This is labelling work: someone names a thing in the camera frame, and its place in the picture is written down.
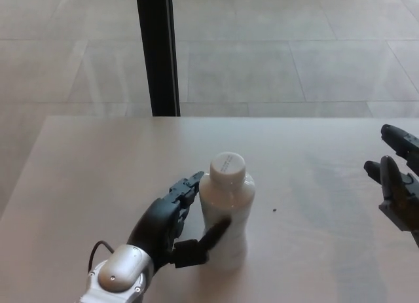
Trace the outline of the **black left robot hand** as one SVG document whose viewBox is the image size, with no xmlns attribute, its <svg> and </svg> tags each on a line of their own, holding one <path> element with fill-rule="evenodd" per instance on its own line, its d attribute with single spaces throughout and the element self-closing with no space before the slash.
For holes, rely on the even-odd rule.
<svg viewBox="0 0 419 303">
<path fill-rule="evenodd" d="M 229 228 L 232 219 L 223 216 L 206 231 L 201 240 L 175 241 L 183 231 L 203 176 L 204 172 L 199 171 L 172 185 L 167 195 L 149 206 L 131 232 L 127 244 L 145 251 L 152 260 L 155 272 L 167 264 L 184 268 L 207 263 L 210 251 Z"/>
</svg>

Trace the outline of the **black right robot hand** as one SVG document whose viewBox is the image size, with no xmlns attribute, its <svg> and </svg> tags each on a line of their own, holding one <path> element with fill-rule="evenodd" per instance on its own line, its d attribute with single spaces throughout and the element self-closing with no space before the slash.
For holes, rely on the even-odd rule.
<svg viewBox="0 0 419 303">
<path fill-rule="evenodd" d="M 413 173 L 401 173 L 391 156 L 383 156 L 379 162 L 366 161 L 363 169 L 382 188 L 383 202 L 379 210 L 418 242 L 418 138 L 390 124 L 383 125 L 380 133 L 382 140 L 406 160 Z"/>
</svg>

